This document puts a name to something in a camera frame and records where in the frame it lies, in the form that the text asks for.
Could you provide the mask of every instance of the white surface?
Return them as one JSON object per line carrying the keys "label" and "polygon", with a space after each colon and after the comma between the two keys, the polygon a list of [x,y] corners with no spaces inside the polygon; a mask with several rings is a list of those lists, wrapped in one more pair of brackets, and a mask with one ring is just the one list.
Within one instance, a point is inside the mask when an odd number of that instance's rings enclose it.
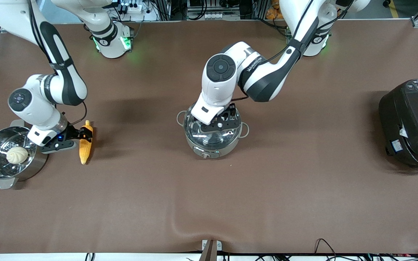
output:
{"label": "white surface", "polygon": [[[86,253],[53,253],[53,254],[0,254],[0,261],[83,261]],[[148,254],[148,253],[97,253],[94,261],[199,261],[201,254]],[[330,256],[293,256],[290,261],[326,261]],[[347,256],[361,261],[356,256]],[[255,261],[258,256],[230,256],[230,261]],[[399,261],[416,261],[417,258],[397,257]],[[264,261],[272,261],[271,257],[264,257]]]}

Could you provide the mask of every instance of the gray floor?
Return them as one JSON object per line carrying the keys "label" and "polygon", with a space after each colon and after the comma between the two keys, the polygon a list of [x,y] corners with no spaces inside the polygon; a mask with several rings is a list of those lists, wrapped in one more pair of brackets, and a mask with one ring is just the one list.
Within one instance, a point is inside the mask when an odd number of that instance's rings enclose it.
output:
{"label": "gray floor", "polygon": [[[54,24],[76,23],[79,19],[70,12],[53,5],[51,0],[37,0],[46,19]],[[370,0],[369,5],[359,13],[348,13],[345,18],[392,18],[389,8],[382,5],[383,0]],[[400,18],[411,17],[418,12],[418,0],[393,0]]]}

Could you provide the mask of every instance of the wire handle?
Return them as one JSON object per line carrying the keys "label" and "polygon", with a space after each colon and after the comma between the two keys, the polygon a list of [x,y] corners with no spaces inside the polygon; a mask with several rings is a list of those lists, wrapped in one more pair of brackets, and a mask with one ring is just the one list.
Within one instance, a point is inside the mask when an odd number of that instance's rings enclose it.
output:
{"label": "wire handle", "polygon": [[183,127],[183,123],[180,123],[180,122],[179,122],[179,117],[180,117],[180,115],[181,115],[182,113],[186,113],[186,111],[181,111],[181,112],[179,112],[179,113],[177,114],[177,123],[178,123],[181,127]]}
{"label": "wire handle", "polygon": [[246,126],[247,131],[246,131],[246,134],[244,136],[239,136],[238,137],[239,139],[246,138],[246,136],[249,134],[249,126],[246,124],[246,122],[241,122],[241,130],[239,132],[241,133],[243,131],[243,125]]}

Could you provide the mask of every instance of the yellow vegetable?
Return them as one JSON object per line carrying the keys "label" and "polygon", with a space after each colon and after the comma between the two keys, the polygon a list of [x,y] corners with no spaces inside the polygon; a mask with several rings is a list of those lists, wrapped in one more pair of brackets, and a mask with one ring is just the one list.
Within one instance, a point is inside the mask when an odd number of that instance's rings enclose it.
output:
{"label": "yellow vegetable", "polygon": [[[90,125],[90,121],[85,121],[85,125],[83,127],[89,129],[93,133],[93,127]],[[81,139],[80,145],[78,147],[78,154],[80,155],[80,162],[85,165],[86,160],[90,156],[91,151],[91,144],[93,143],[93,140],[91,142],[88,142],[88,140]]]}

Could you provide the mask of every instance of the black appliance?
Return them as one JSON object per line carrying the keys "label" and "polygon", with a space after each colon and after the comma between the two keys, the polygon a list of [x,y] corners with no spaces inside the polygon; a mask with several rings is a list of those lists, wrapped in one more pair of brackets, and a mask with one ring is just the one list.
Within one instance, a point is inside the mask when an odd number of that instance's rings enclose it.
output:
{"label": "black appliance", "polygon": [[383,96],[378,112],[387,154],[418,167],[418,79],[406,81]]}

